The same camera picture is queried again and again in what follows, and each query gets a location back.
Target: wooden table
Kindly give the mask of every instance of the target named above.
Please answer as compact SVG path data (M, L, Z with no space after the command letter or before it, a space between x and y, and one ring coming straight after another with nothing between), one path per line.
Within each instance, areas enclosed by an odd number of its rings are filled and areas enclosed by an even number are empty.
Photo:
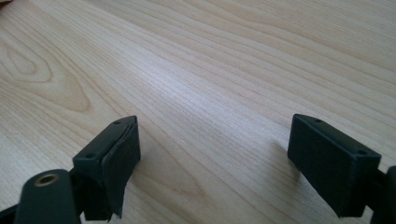
M291 117L327 121L386 172L395 86L391 0L15 0L0 9L0 209L137 115L115 223L368 223L368 208L338 219L288 160Z

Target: light wood surface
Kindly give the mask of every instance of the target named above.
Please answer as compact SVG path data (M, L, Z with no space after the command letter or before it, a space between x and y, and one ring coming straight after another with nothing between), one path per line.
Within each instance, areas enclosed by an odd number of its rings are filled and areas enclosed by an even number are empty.
M0 209L115 119L142 161L114 223L338 219L287 159L291 117L396 164L393 0L24 1L0 10Z

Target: screw hole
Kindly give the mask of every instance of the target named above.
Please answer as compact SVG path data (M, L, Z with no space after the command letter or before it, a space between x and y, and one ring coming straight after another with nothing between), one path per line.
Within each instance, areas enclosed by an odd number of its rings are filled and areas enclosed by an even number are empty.
M56 174L42 175L35 181L35 185L37 187L44 187L54 183L58 179L59 176Z
M85 158L92 158L94 156L95 156L94 153L88 153L87 155L85 155Z
M358 150L358 154L367 155L367 152L366 152L366 151L363 151L363 150Z

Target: mounting hole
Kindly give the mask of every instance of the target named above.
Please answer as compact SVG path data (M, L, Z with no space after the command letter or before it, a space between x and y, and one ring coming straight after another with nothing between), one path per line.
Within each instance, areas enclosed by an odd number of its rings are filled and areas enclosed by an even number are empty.
M57 174L42 175L35 181L36 187L44 187L56 182L59 179Z
M367 152L366 152L366 151L363 151L363 150L358 150L358 154L360 154L360 155L367 155Z
M85 155L85 158L92 158L94 156L95 156L94 153L88 153L87 155Z

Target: black clamp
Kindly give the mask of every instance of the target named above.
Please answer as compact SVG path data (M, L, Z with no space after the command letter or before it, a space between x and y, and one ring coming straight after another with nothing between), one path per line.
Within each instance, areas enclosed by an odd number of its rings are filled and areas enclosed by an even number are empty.
M396 166L378 170L381 155L326 122L294 115L288 157L339 217L361 217L368 205L372 224L396 223Z
M135 116L108 125L74 158L74 168L35 175L20 203L0 213L0 223L80 223L121 217L125 186L140 161Z

